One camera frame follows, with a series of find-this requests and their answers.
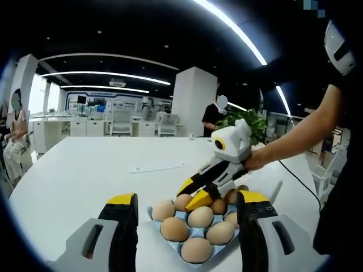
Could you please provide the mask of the person's right hand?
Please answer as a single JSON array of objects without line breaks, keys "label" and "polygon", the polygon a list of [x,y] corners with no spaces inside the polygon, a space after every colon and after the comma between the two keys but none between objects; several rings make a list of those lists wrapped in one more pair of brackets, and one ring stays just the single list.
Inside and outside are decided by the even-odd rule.
[{"label": "person's right hand", "polygon": [[243,166],[248,171],[258,170],[271,162],[266,148],[252,150],[251,154],[244,161]]}]

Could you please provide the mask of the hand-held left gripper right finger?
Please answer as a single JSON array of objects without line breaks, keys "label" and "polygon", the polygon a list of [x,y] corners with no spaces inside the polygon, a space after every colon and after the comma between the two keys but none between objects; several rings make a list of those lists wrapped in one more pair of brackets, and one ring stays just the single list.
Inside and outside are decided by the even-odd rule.
[{"label": "hand-held left gripper right finger", "polygon": [[318,271],[329,259],[318,254],[309,234],[279,215],[263,194],[239,190],[236,207],[243,271]]}]

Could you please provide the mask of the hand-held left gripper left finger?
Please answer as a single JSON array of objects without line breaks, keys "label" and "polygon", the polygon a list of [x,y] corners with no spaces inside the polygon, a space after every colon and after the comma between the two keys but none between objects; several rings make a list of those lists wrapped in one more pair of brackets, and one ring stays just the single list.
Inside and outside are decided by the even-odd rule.
[{"label": "hand-held left gripper left finger", "polygon": [[97,218],[84,222],[66,240],[52,271],[135,271],[138,196],[122,194],[107,201]]}]

